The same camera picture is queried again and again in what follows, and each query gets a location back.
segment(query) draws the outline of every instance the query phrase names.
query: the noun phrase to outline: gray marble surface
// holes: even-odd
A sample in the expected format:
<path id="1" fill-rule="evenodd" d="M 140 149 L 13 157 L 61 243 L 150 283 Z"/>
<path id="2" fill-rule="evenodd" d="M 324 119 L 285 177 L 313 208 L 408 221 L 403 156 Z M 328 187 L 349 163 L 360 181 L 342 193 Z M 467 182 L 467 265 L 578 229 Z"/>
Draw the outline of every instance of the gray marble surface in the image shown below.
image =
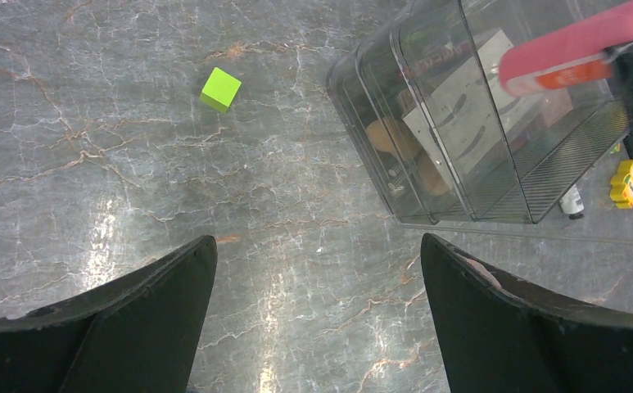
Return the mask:
<path id="1" fill-rule="evenodd" d="M 401 1 L 0 0 L 0 317 L 203 234 L 219 267 L 189 390 L 448 391 L 418 247 L 328 97 Z M 243 82 L 201 104 L 213 67 Z M 633 242 L 441 232 L 633 311 Z"/>

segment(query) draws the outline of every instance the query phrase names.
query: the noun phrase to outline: lime green block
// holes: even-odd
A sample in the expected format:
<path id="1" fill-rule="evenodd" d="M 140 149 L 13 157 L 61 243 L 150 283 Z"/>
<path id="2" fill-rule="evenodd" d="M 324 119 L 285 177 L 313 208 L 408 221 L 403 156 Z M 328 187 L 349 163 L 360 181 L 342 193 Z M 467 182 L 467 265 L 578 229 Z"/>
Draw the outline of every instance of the lime green block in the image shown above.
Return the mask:
<path id="1" fill-rule="evenodd" d="M 226 112 L 237 96 L 242 81 L 215 67 L 201 92 L 201 101 L 217 111 Z"/>

